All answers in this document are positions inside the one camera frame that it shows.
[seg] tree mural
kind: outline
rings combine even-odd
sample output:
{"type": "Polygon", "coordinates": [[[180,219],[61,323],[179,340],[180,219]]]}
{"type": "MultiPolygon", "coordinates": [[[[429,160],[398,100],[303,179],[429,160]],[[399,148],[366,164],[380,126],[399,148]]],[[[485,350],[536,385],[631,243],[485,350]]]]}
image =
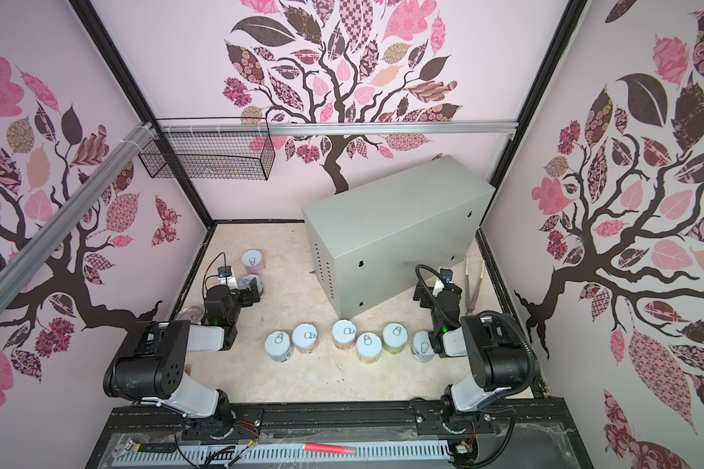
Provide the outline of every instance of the tree mural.
{"type": "MultiPolygon", "coordinates": [[[[436,56],[446,38],[444,22],[440,16],[431,24],[427,20],[435,13],[435,0],[422,5],[418,0],[375,0],[381,20],[388,16],[380,40],[371,38],[378,21],[374,0],[339,0],[340,19],[335,23],[330,21],[335,0],[279,2],[282,12],[272,0],[241,2],[259,14],[280,14],[289,24],[288,28],[268,16],[250,16],[232,31],[247,33],[265,47],[248,49],[225,42],[235,70],[248,82],[229,78],[223,91],[235,106],[244,107],[243,123],[258,122],[264,112],[271,122],[306,124],[448,121],[461,107],[441,103],[457,82],[435,81],[448,60],[436,56]],[[429,32],[428,37],[416,39],[423,32],[429,32]],[[394,36],[403,42],[379,53],[379,43],[394,36]],[[278,48],[288,44],[296,50],[277,58],[278,48]],[[430,54],[434,57],[425,60],[430,54]],[[265,97],[269,106],[248,106],[257,96],[265,97]]],[[[393,158],[392,150],[405,152],[429,142],[423,134],[388,135],[383,140],[385,144],[366,135],[328,135],[274,137],[272,143],[277,149],[284,147],[288,160],[297,156],[306,164],[323,161],[339,193],[349,188],[338,164],[342,155],[367,158],[373,147],[384,158],[393,158]]],[[[251,148],[260,151],[263,140],[257,139],[251,148]]]]}
{"type": "Polygon", "coordinates": [[[556,264],[540,303],[515,292],[529,313],[530,338],[534,330],[549,359],[546,322],[567,287],[579,285],[592,321],[610,311],[614,359],[625,359],[628,340],[639,378],[690,426],[689,383],[704,404],[704,320],[697,308],[676,311],[668,300],[704,300],[695,284],[704,278],[704,11],[693,16],[691,61],[684,42],[657,38],[653,59],[664,83],[647,73],[621,77],[627,105],[614,105],[606,87],[583,130],[578,121],[561,130],[561,155],[532,189],[549,216],[540,232],[556,264]],[[679,90],[671,95],[667,87],[679,90]],[[629,126],[629,117],[638,123],[629,126]],[[668,347],[645,331],[691,344],[668,347]]]}
{"type": "MultiPolygon", "coordinates": [[[[0,118],[24,113],[18,104],[25,90],[10,81],[11,75],[9,62],[0,57],[0,118]]],[[[55,95],[42,81],[23,71],[21,78],[34,94],[36,108],[8,126],[5,141],[12,153],[0,147],[0,272],[26,246],[35,228],[41,229],[53,212],[70,199],[69,181],[78,178],[82,184],[88,179],[82,166],[100,164],[110,150],[103,125],[98,126],[96,133],[83,136],[72,106],[61,114],[55,95]],[[56,131],[58,122],[61,132],[56,131]],[[36,139],[35,128],[40,135],[36,139]],[[62,168],[61,174],[53,173],[51,159],[56,168],[62,168]],[[8,246],[11,252],[6,254],[8,246]]],[[[41,381],[41,359],[68,350],[73,333],[78,332],[78,318],[84,328],[112,326],[130,330],[136,321],[151,320],[157,313],[161,302],[138,317],[128,310],[94,305],[89,290],[103,285],[101,271],[114,267],[102,251],[122,249],[133,240],[124,234],[138,212],[140,193],[124,192],[132,178],[133,165],[128,164],[47,259],[50,275],[25,288],[8,306],[8,311],[22,312],[16,319],[0,322],[0,328],[13,328],[3,350],[10,350],[11,364],[20,373],[41,381]],[[112,234],[94,238],[107,231],[112,234]],[[28,341],[37,328],[38,334],[28,341]]],[[[172,241],[172,224],[177,223],[178,215],[159,197],[151,201],[152,208],[154,204],[163,224],[154,233],[152,244],[164,239],[172,241]]]]}

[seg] marble floor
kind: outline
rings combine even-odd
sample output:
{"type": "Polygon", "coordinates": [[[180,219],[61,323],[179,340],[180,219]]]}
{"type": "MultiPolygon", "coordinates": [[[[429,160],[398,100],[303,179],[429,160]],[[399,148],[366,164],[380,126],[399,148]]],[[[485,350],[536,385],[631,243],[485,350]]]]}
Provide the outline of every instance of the marble floor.
{"type": "MultiPolygon", "coordinates": [[[[237,321],[237,339],[228,351],[189,353],[186,364],[190,376],[201,384],[223,389],[232,402],[298,401],[384,401],[413,397],[438,399],[448,384],[469,373],[466,357],[420,363],[409,346],[397,355],[383,352],[373,365],[357,358],[354,349],[339,351],[331,339],[331,326],[338,320],[326,294],[315,277],[305,225],[297,224],[222,224],[212,238],[198,270],[185,306],[203,306],[201,282],[208,264],[222,251],[238,279],[246,272],[240,256],[249,250],[263,253],[266,289],[260,303],[244,308],[237,321]],[[311,323],[318,330],[318,348],[310,354],[295,352],[289,361],[272,361],[263,350],[268,334],[282,330],[291,333],[300,323],[311,323]]],[[[472,241],[469,263],[472,289],[483,266],[477,243],[472,241]]],[[[453,267],[454,282],[465,287],[464,263],[453,267]]],[[[216,273],[212,267],[209,275],[216,273]]],[[[358,335],[380,334],[386,324],[403,324],[410,337],[430,330],[429,311],[412,301],[414,286],[352,319],[358,335]]],[[[476,302],[476,311],[500,311],[487,272],[476,302]]],[[[465,295],[462,295],[462,311],[465,295]]],[[[531,398],[529,389],[516,396],[531,398]]]]}

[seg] wire basket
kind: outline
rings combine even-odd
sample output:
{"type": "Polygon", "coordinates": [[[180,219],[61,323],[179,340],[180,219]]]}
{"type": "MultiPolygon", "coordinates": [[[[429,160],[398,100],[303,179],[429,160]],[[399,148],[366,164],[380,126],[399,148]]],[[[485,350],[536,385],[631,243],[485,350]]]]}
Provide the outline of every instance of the wire basket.
{"type": "Polygon", "coordinates": [[[174,154],[163,154],[157,140],[139,153],[152,178],[267,180],[276,156],[268,130],[167,131],[163,137],[174,154]],[[174,157],[175,164],[166,157],[174,157]]]}

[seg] cable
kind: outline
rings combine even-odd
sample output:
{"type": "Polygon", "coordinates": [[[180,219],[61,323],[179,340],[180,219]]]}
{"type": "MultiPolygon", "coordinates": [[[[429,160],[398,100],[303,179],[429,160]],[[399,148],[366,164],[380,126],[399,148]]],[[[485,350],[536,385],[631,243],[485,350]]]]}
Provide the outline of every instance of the cable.
{"type": "Polygon", "coordinates": [[[433,292],[430,291],[430,288],[428,288],[427,285],[425,285],[425,281],[422,280],[422,275],[420,274],[420,269],[425,269],[428,272],[432,273],[434,276],[436,276],[443,283],[443,285],[445,285],[448,282],[446,282],[446,280],[443,278],[443,276],[440,273],[436,272],[435,269],[433,269],[432,267],[428,267],[424,264],[417,264],[414,267],[414,275],[417,276],[417,280],[420,282],[420,285],[422,285],[422,288],[425,290],[425,293],[428,295],[428,298],[430,298],[430,301],[432,301],[433,304],[435,305],[435,309],[438,310],[438,312],[441,314],[443,319],[445,319],[445,321],[447,323],[449,323],[451,325],[451,327],[457,327],[457,328],[460,327],[459,321],[457,320],[456,322],[454,322],[454,320],[452,320],[449,316],[446,315],[444,310],[441,308],[441,304],[438,303],[438,300],[436,300],[435,296],[433,296],[433,292]]]}

